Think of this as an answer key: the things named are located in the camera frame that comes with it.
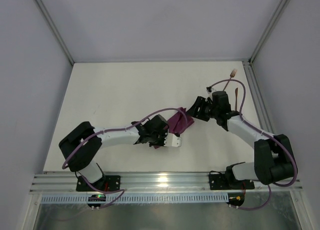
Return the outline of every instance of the purple towel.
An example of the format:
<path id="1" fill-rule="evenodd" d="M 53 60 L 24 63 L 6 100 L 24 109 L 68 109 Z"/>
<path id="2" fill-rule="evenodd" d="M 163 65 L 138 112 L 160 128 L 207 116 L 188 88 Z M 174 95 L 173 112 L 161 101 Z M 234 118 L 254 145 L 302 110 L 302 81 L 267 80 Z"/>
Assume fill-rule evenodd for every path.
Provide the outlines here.
<path id="1" fill-rule="evenodd" d="M 180 110 L 182 110 L 184 113 L 186 112 L 186 108 L 180 107 Z M 175 113 L 167 122 L 169 125 L 169 133 L 179 133 L 182 134 L 184 131 L 190 127 L 195 121 L 192 117 L 186 114 L 187 119 L 187 125 L 186 120 L 181 114 L 181 112 Z"/>

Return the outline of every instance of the white table surface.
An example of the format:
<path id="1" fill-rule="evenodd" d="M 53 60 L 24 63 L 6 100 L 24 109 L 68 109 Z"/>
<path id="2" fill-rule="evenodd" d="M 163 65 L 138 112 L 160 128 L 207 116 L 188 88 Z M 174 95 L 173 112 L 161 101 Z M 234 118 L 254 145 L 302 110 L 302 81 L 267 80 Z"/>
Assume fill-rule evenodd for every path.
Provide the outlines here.
<path id="1" fill-rule="evenodd" d="M 238 69 L 235 79 L 247 89 L 243 114 L 259 125 L 253 99 L 241 62 L 151 62 L 77 63 L 64 97 L 44 171 L 62 171 L 64 157 L 58 143 L 83 121 L 93 126 L 114 127 L 141 120 L 167 107 L 189 108 L 197 96 L 207 97 L 206 86 L 227 79 Z M 222 90 L 224 84 L 217 86 Z M 230 82 L 226 91 L 238 107 L 243 90 Z M 169 119 L 175 112 L 161 113 Z M 195 123 L 181 135 L 179 148 L 159 148 L 148 144 L 118 145 L 101 149 L 95 156 L 103 171 L 210 171 L 225 170 L 238 162 L 251 162 L 253 150 L 237 136 L 226 132 L 214 119 Z"/>

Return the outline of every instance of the gray wall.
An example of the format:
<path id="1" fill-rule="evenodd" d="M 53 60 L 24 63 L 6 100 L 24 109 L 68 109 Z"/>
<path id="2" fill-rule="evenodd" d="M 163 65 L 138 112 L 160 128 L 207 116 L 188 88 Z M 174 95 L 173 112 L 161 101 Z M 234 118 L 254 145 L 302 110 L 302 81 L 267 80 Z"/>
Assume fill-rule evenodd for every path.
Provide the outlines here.
<path id="1" fill-rule="evenodd" d="M 15 229 L 71 74 L 33 0 L 0 0 L 0 222 Z"/>
<path id="2" fill-rule="evenodd" d="M 279 0 L 43 0 L 76 62 L 249 58 Z"/>
<path id="3" fill-rule="evenodd" d="M 291 0 L 254 67 L 278 132 L 320 216 L 320 0 Z"/>

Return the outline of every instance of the purple cable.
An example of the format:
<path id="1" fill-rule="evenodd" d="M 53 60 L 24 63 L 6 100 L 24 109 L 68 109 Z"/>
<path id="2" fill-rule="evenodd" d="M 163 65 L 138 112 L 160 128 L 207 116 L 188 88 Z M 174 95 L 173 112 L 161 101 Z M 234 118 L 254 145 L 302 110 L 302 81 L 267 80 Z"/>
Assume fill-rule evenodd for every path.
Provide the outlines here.
<path id="1" fill-rule="evenodd" d="M 149 117 L 153 116 L 154 114 L 156 113 L 159 113 L 159 112 L 162 112 L 162 111 L 169 111 L 169 110 L 175 110 L 175 111 L 179 111 L 183 117 L 184 117 L 184 120 L 185 120 L 185 126 L 186 128 L 188 127 L 188 120 L 187 120 L 187 116 L 185 115 L 185 113 L 178 109 L 178 108 L 164 108 L 164 109 L 161 109 L 161 110 L 158 110 L 158 111 L 155 111 L 151 114 L 149 114 L 148 116 L 146 116 L 144 119 L 142 119 L 141 121 L 138 121 L 137 123 L 135 123 L 134 125 L 131 125 L 129 126 L 128 128 L 114 128 L 114 129 L 107 129 L 107 130 L 103 130 L 103 131 L 98 131 L 90 136 L 88 136 L 86 139 L 84 139 L 74 150 L 73 152 L 66 158 L 66 160 L 64 161 L 63 165 L 62 165 L 62 169 L 66 169 L 68 166 L 68 162 L 71 160 L 71 158 L 76 154 L 76 152 L 86 143 L 88 142 L 91 138 L 95 137 L 95 136 L 98 136 L 100 134 L 104 134 L 104 133 L 107 133 L 107 132 L 110 132 L 110 131 L 125 131 L 125 130 L 130 130 L 131 128 L 133 127 L 136 127 L 138 126 L 139 124 L 141 124 L 142 122 L 144 122 L 145 120 L 147 120 Z"/>
<path id="2" fill-rule="evenodd" d="M 86 179 L 84 176 L 82 176 L 82 178 L 84 179 L 86 184 L 88 184 L 88 186 L 94 191 L 101 192 L 103 194 L 113 194 L 113 193 L 121 192 L 121 194 L 119 194 L 119 196 L 117 196 L 114 200 L 112 200 L 111 202 L 109 202 L 109 203 L 107 203 L 105 205 L 102 205 L 99 208 L 105 208 L 107 206 L 111 206 L 115 201 L 117 201 L 124 194 L 124 191 L 125 191 L 124 189 L 120 189 L 120 190 L 117 190 L 117 191 L 101 191 L 101 190 L 95 188 L 94 186 L 92 186 L 91 183 L 88 181 L 88 179 Z"/>
<path id="3" fill-rule="evenodd" d="M 188 127 L 188 119 L 187 119 L 187 116 L 186 114 L 178 109 L 178 108 L 164 108 L 164 109 L 161 109 L 161 110 L 158 110 L 158 111 L 155 111 L 151 114 L 149 114 L 148 116 L 146 116 L 145 118 L 143 118 L 141 121 L 138 121 L 137 123 L 135 123 L 134 125 L 131 125 L 129 126 L 128 128 L 117 128 L 117 129 L 106 129 L 106 130 L 103 130 L 103 131 L 99 131 L 99 132 L 96 132 L 92 135 L 90 135 L 89 137 L 87 137 L 86 139 L 84 139 L 74 150 L 73 152 L 66 158 L 66 160 L 64 161 L 63 165 L 62 165 L 62 169 L 66 169 L 68 166 L 68 162 L 70 161 L 70 159 L 76 154 L 76 152 L 86 143 L 88 142 L 91 138 L 97 136 L 97 135 L 100 135 L 100 134 L 104 134 L 104 133 L 107 133 L 107 132 L 110 132 L 110 131 L 125 131 L 125 130 L 130 130 L 131 128 L 133 127 L 136 127 L 138 126 L 139 124 L 141 124 L 142 122 L 144 122 L 145 120 L 147 120 L 149 117 L 153 116 L 154 114 L 157 114 L 159 112 L 162 112 L 162 111 L 169 111 L 169 110 L 175 110 L 175 111 L 179 111 L 183 117 L 184 117 L 184 120 L 185 120 L 185 128 L 182 130 L 182 132 Z M 105 207 L 108 207 L 110 205 L 112 205 L 115 201 L 117 201 L 123 194 L 124 194 L 124 189 L 120 189 L 120 190 L 117 190 L 117 191 L 101 191 L 97 188 L 95 188 L 94 186 L 91 185 L 91 183 L 84 177 L 82 176 L 84 181 L 88 184 L 88 186 L 94 190 L 94 191 L 97 191 L 97 192 L 101 192 L 103 194 L 112 194 L 112 193 L 117 193 L 117 192 L 121 192 L 121 194 L 119 196 L 117 196 L 114 200 L 112 200 L 111 202 L 101 206 L 100 208 L 105 208 Z"/>
<path id="4" fill-rule="evenodd" d="M 242 98 L 242 101 L 241 101 L 241 105 L 240 105 L 240 109 L 239 109 L 239 117 L 240 119 L 247 125 L 249 126 L 250 128 L 252 128 L 253 130 L 255 130 L 256 132 L 268 137 L 269 139 L 271 139 L 273 142 L 275 142 L 276 144 L 278 144 L 280 146 L 280 148 L 285 152 L 285 154 L 289 157 L 290 159 L 290 162 L 293 166 L 293 178 L 292 180 L 287 183 L 287 184 L 279 184 L 279 183 L 274 183 L 274 185 L 277 185 L 277 186 L 281 186 L 281 187 L 286 187 L 286 186 L 291 186 L 292 184 L 294 184 L 294 182 L 296 181 L 297 179 L 297 165 L 295 163 L 295 160 L 293 159 L 293 157 L 290 155 L 290 153 L 288 152 L 288 150 L 279 142 L 277 141 L 275 138 L 273 138 L 272 136 L 270 136 L 269 134 L 266 134 L 264 133 L 263 131 L 261 131 L 260 129 L 256 128 L 255 126 L 253 126 L 252 124 L 250 124 L 249 122 L 247 122 L 243 115 L 242 115 L 242 108 L 244 106 L 244 103 L 245 103 L 245 98 L 246 98 L 246 87 L 245 85 L 239 81 L 239 80 L 235 80 L 235 79 L 227 79 L 227 80 L 222 80 L 222 81 L 218 81 L 216 83 L 214 83 L 213 85 L 211 85 L 210 87 L 212 88 L 213 86 L 217 85 L 217 84 L 220 84 L 222 82 L 226 82 L 226 81 L 235 81 L 235 82 L 238 82 L 239 84 L 242 85 L 242 88 L 243 88 L 243 98 Z M 268 185 L 268 189 L 269 189 L 269 197 L 268 199 L 266 200 L 266 202 L 264 204 L 262 204 L 261 206 L 257 206 L 257 207 L 238 207 L 238 209 L 241 209 L 241 210 L 247 210 L 247 211 L 253 211 L 253 210 L 258 210 L 258 209 L 261 209 L 263 208 L 264 206 L 266 206 L 270 199 L 271 199 L 271 195 L 272 195 L 272 192 L 271 192 L 271 188 L 270 186 Z"/>
<path id="5" fill-rule="evenodd" d="M 76 213 L 75 215 L 73 215 L 72 217 L 68 217 L 68 218 L 53 218 L 53 217 L 50 217 L 50 219 L 52 220 L 55 220 L 55 221 L 70 221 L 72 219 L 75 219 L 77 216 L 81 215 L 82 213 L 86 212 L 86 211 L 90 211 L 90 209 L 83 209 L 82 211 Z"/>
<path id="6" fill-rule="evenodd" d="M 265 201 L 265 203 L 262 204 L 261 206 L 256 206 L 256 207 L 243 207 L 243 206 L 239 206 L 239 207 L 237 208 L 236 206 L 231 205 L 231 207 L 237 208 L 237 209 L 240 209 L 240 210 L 246 210 L 246 211 L 259 210 L 259 209 L 265 207 L 265 206 L 269 203 L 269 201 L 270 201 L 270 199 L 271 199 L 271 195 L 272 195 L 271 187 L 270 187 L 269 185 L 267 185 L 267 186 L 268 186 L 268 189 L 269 189 L 269 197 L 268 197 L 268 199 Z"/>
<path id="7" fill-rule="evenodd" d="M 242 98 L 242 102 L 241 102 L 241 105 L 240 105 L 240 109 L 239 109 L 239 117 L 240 119 L 243 121 L 243 123 L 245 123 L 247 126 L 249 126 L 250 128 L 252 128 L 253 130 L 255 130 L 256 132 L 260 133 L 261 135 L 263 136 L 266 136 L 267 138 L 271 139 L 273 142 L 275 142 L 284 152 L 285 154 L 288 156 L 288 158 L 290 159 L 290 162 L 293 166 L 293 178 L 292 180 L 289 182 L 289 183 L 286 183 L 286 184 L 279 184 L 279 183 L 274 183 L 274 185 L 276 186 L 281 186 L 281 187 L 286 187 L 286 186 L 291 186 L 294 184 L 294 182 L 296 181 L 297 179 L 297 174 L 298 174 L 298 171 L 297 171 L 297 164 L 294 160 L 294 158 L 291 156 L 291 154 L 288 152 L 288 150 L 278 141 L 276 140 L 274 137 L 270 136 L 269 134 L 261 131 L 260 129 L 256 128 L 255 126 L 253 126 L 251 123 L 247 122 L 243 115 L 242 115 L 242 108 L 244 106 L 244 102 L 245 102 L 245 98 L 246 98 L 246 87 L 245 85 L 241 82 L 241 81 L 238 81 L 238 80 L 235 80 L 235 79 L 227 79 L 227 80 L 222 80 L 222 81 L 218 81 L 216 83 L 214 83 L 213 85 L 211 85 L 211 87 L 219 84 L 219 83 L 222 83 L 222 82 L 225 82 L 225 81 L 235 81 L 235 82 L 238 82 L 242 85 L 243 87 L 243 98 Z"/>

